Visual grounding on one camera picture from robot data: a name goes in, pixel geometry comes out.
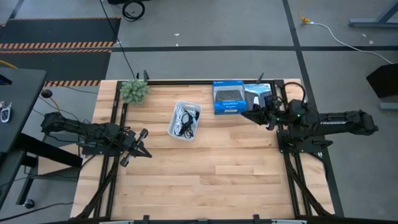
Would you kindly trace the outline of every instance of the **blue box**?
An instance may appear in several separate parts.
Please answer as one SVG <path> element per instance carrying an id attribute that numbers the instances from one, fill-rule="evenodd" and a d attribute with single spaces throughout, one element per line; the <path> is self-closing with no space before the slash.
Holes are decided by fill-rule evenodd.
<path id="1" fill-rule="evenodd" d="M 240 114 L 248 106 L 242 80 L 213 81 L 214 114 Z"/>

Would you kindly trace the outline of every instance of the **black desk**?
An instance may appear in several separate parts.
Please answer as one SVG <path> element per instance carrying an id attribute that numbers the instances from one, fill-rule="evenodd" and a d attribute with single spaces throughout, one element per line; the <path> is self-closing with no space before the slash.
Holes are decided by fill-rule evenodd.
<path id="1" fill-rule="evenodd" d="M 0 85 L 0 101 L 12 102 L 11 118 L 0 123 L 0 208 L 11 188 L 20 165 L 35 167 L 37 158 L 27 155 L 31 152 L 72 167 L 81 167 L 81 158 L 53 147 L 42 141 L 22 134 L 22 128 L 43 88 L 45 71 L 0 68 L 0 73 L 12 81 L 12 85 Z M 26 183 L 23 192 L 29 190 L 32 182 Z M 17 204 L 23 204 L 20 198 Z"/>

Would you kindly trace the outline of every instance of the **keys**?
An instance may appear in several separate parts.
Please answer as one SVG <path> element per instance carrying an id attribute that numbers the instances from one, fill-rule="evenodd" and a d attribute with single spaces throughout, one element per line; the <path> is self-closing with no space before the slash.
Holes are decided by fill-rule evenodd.
<path id="1" fill-rule="evenodd" d="M 1 104 L 1 112 L 0 112 L 0 116 L 1 116 L 1 122 L 2 123 L 7 123 L 10 120 L 11 117 L 11 105 L 12 103 L 10 103 L 8 106 L 6 106 L 5 102 L 2 101 L 0 102 Z"/>

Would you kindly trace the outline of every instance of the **yellow cable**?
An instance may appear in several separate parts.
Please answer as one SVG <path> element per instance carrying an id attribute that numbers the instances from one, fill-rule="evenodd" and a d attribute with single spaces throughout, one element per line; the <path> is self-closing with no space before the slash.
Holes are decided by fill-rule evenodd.
<path id="1" fill-rule="evenodd" d="M 0 60 L 0 63 L 5 64 L 5 65 L 7 65 L 7 66 L 10 67 L 10 68 L 18 69 L 17 67 L 15 67 L 15 66 L 11 65 L 10 63 L 5 62 L 5 61 L 3 61 L 3 60 Z"/>
<path id="2" fill-rule="evenodd" d="M 58 106 L 57 102 L 55 102 L 55 100 L 52 97 L 50 97 L 50 100 L 55 104 L 55 107 L 57 108 L 58 113 L 61 113 L 60 107 Z"/>
<path id="3" fill-rule="evenodd" d="M 300 3 L 300 7 L 298 8 L 298 17 L 301 19 L 302 23 L 309 23 L 309 22 L 311 22 L 310 19 L 301 16 L 301 12 L 302 12 L 304 5 L 305 5 L 305 0 L 302 0 Z"/>

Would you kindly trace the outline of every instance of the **orange and black hazard tape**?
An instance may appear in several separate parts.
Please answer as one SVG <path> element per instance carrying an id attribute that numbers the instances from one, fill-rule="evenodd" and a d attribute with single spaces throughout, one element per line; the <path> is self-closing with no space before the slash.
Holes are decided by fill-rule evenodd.
<path id="1" fill-rule="evenodd" d="M 55 86 L 99 86 L 101 80 L 67 80 L 67 81 L 47 81 L 44 83 L 46 87 Z"/>
<path id="2" fill-rule="evenodd" d="M 120 19 L 119 16 L 109 17 L 110 19 Z M 10 21 L 23 21 L 23 20 L 72 20 L 72 19 L 106 19 L 106 17 L 75 17 L 75 18 L 14 18 Z"/>
<path id="3" fill-rule="evenodd" d="M 0 44 L 0 49 L 57 49 L 80 47 L 112 47 L 113 41 L 97 42 L 59 42 L 59 43 L 12 43 Z"/>
<path id="4" fill-rule="evenodd" d="M 5 50 L 0 54 L 57 54 L 57 53 L 97 53 L 108 52 L 112 50 Z"/>

